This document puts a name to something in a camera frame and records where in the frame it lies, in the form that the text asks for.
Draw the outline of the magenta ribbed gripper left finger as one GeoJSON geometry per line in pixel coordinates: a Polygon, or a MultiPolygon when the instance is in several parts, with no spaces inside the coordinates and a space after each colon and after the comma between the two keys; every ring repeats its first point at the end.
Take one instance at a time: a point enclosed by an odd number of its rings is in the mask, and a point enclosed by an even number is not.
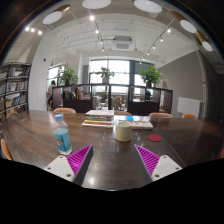
{"type": "Polygon", "coordinates": [[[81,186],[93,156],[93,146],[88,145],[68,156],[58,156],[44,170],[81,186]]]}

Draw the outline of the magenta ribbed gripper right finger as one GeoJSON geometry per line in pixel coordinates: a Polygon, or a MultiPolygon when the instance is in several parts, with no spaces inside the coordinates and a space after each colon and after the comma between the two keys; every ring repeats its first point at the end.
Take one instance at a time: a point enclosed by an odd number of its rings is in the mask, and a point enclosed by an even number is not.
{"type": "Polygon", "coordinates": [[[157,181],[182,169],[182,167],[168,155],[158,156],[139,145],[135,145],[135,149],[152,181],[157,181]]]}

